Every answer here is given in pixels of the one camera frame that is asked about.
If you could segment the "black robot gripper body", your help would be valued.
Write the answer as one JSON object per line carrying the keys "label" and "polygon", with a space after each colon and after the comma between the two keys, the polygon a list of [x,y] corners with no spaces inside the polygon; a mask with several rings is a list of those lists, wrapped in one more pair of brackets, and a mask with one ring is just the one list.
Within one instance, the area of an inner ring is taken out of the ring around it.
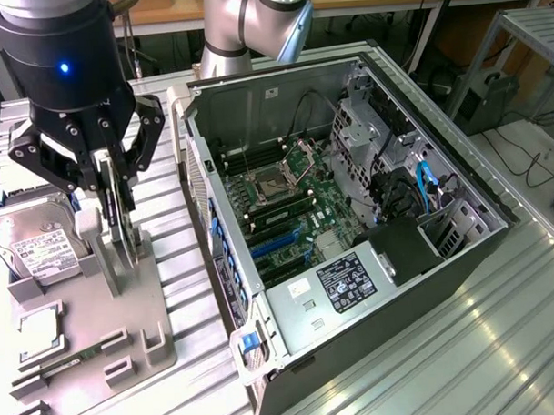
{"label": "black robot gripper body", "polygon": [[136,109],[107,0],[0,2],[0,42],[29,100],[44,110],[106,109],[126,127]]}

